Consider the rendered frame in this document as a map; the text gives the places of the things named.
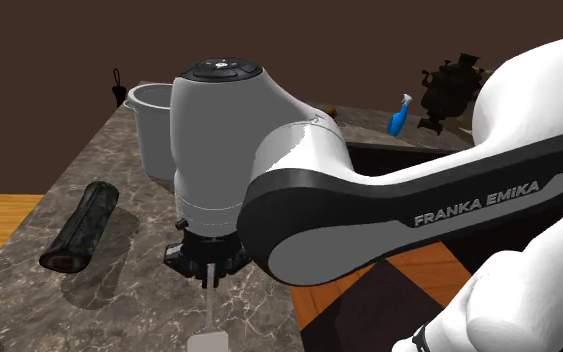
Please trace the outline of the blue spray bottle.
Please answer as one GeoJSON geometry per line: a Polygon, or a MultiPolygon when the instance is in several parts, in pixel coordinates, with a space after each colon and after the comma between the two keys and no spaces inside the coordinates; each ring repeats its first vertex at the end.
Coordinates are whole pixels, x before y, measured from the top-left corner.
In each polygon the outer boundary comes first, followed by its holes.
{"type": "Polygon", "coordinates": [[[403,95],[400,111],[392,115],[387,125],[387,132],[391,136],[396,137],[400,133],[407,117],[408,107],[412,100],[413,98],[409,94],[403,95]]]}

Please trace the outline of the black samovar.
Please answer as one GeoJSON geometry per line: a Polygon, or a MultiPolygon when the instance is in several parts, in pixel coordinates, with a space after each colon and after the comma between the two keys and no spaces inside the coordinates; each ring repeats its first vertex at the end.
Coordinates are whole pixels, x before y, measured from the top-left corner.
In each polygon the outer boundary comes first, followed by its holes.
{"type": "Polygon", "coordinates": [[[481,88],[481,74],[484,69],[475,69],[477,56],[461,53],[458,62],[451,65],[445,60],[437,71],[422,70],[422,85],[427,88],[422,96],[421,106],[427,110],[427,118],[421,118],[418,128],[426,128],[440,135],[441,121],[458,117],[470,101],[474,101],[481,88]]]}

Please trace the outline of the grey cooking pot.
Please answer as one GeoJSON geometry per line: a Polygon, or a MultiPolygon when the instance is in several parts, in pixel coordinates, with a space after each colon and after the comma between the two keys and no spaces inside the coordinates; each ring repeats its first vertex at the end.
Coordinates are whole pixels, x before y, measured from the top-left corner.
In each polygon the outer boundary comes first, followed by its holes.
{"type": "Polygon", "coordinates": [[[172,85],[148,83],[132,88],[123,106],[135,117],[140,159],[144,171],[160,180],[172,180],[175,164],[170,140],[172,85]]]}

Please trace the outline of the black rolled pouch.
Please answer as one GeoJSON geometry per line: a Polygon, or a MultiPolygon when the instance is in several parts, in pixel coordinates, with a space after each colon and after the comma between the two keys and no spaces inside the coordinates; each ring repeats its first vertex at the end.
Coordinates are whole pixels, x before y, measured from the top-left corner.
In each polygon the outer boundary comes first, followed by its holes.
{"type": "Polygon", "coordinates": [[[89,183],[72,215],[39,257],[49,270],[75,274],[91,261],[119,198],[118,189],[104,181],[89,183]]]}

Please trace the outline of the grey spatula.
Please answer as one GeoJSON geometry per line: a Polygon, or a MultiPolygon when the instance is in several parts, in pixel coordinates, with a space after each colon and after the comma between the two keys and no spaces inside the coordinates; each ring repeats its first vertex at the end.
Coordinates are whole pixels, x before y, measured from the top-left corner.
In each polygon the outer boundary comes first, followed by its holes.
{"type": "Polygon", "coordinates": [[[213,263],[207,265],[204,325],[188,338],[186,352],[229,352],[228,334],[214,324],[215,270],[213,263]]]}

